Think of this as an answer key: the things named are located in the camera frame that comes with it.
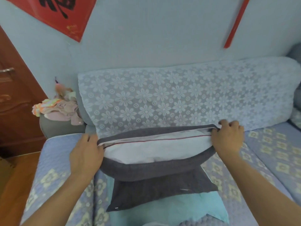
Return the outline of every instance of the light blue wall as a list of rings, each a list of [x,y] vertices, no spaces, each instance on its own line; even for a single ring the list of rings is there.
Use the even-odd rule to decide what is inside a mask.
[[[280,56],[301,42],[301,0],[250,0],[232,46],[223,44],[241,0],[98,0],[77,43],[0,0],[0,25],[49,97],[54,76],[210,60]]]

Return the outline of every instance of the gray armrest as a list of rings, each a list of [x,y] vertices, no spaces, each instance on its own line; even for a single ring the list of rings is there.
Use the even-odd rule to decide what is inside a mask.
[[[45,118],[43,114],[41,114],[40,127],[44,136],[49,139],[51,137],[72,133],[85,133],[86,124],[71,125],[70,121],[51,121]]]

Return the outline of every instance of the door handle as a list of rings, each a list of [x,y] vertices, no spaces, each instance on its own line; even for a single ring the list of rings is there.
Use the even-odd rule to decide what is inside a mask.
[[[14,71],[14,70],[15,70],[15,68],[11,67],[11,68],[0,70],[0,73],[11,72],[11,71]]]

